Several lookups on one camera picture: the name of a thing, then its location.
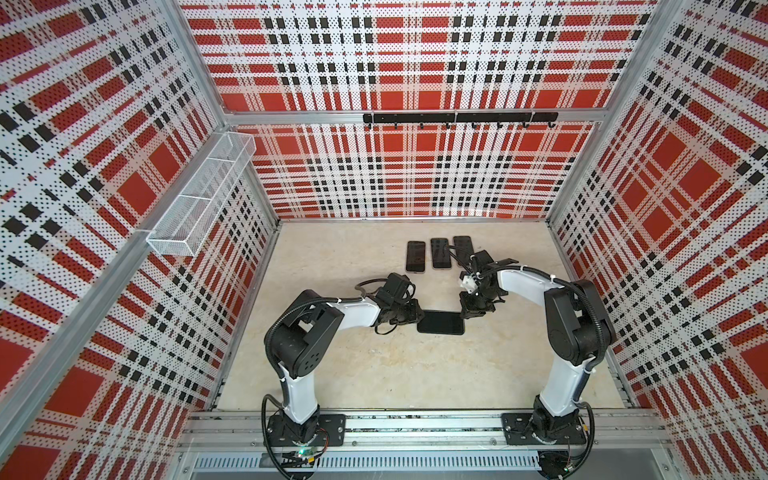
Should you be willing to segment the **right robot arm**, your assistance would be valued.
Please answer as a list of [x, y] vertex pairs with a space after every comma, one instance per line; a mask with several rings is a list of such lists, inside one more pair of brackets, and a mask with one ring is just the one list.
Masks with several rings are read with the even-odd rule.
[[544, 308], [554, 360], [543, 390], [535, 397], [527, 433], [543, 444], [575, 436], [582, 395], [603, 362], [616, 333], [596, 286], [568, 281], [512, 259], [495, 261], [485, 251], [469, 256], [459, 276], [462, 318], [494, 312], [515, 294]]

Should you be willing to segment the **black textured phone case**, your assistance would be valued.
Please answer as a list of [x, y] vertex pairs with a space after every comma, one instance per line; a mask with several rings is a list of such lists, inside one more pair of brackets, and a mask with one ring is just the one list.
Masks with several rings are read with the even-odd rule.
[[417, 323], [421, 334], [461, 336], [465, 333], [465, 320], [459, 312], [425, 310]]

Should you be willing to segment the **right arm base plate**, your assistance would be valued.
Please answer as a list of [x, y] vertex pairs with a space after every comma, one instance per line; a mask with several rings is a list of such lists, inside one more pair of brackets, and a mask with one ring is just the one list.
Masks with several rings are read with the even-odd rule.
[[550, 416], [546, 410], [501, 415], [506, 443], [513, 446], [585, 445], [587, 434], [577, 411]]

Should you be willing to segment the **black phone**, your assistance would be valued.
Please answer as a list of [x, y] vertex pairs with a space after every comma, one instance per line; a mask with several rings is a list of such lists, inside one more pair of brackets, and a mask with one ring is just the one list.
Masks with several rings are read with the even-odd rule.
[[406, 246], [406, 271], [424, 273], [426, 270], [426, 243], [411, 240]]
[[474, 254], [474, 246], [470, 236], [454, 236], [453, 245], [455, 247], [458, 260], [466, 266], [471, 264], [471, 256]]
[[434, 269], [451, 269], [452, 257], [449, 240], [444, 237], [430, 239], [432, 267]]

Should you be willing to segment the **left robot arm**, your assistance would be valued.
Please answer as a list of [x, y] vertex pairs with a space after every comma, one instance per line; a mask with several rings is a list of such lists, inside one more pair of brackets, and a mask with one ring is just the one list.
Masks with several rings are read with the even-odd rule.
[[323, 428], [316, 398], [314, 371], [343, 330], [382, 326], [394, 330], [424, 317], [416, 286], [401, 274], [370, 279], [355, 286], [356, 297], [325, 297], [311, 289], [301, 292], [268, 329], [265, 354], [280, 381], [283, 402], [267, 422], [271, 444], [307, 445]]

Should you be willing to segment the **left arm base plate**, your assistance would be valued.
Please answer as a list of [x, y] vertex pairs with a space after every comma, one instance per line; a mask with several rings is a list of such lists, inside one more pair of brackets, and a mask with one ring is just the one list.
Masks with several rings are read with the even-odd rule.
[[336, 447], [345, 438], [347, 417], [343, 414], [316, 414], [303, 424], [276, 413], [267, 422], [266, 438], [272, 447]]

